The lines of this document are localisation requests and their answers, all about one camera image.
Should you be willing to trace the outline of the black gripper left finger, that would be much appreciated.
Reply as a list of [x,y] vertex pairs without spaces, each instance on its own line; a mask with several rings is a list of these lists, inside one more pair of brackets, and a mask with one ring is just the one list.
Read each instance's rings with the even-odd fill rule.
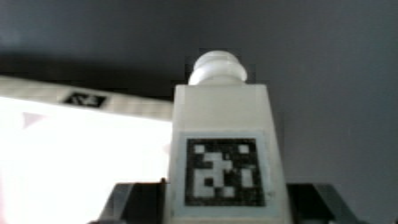
[[99,217],[86,224],[163,224],[166,182],[117,183]]

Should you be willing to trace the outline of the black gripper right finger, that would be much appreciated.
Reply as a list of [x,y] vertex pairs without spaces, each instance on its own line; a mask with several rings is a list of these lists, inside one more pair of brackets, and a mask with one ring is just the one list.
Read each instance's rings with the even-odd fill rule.
[[325,183],[289,183],[293,224],[369,224],[362,221],[339,192]]

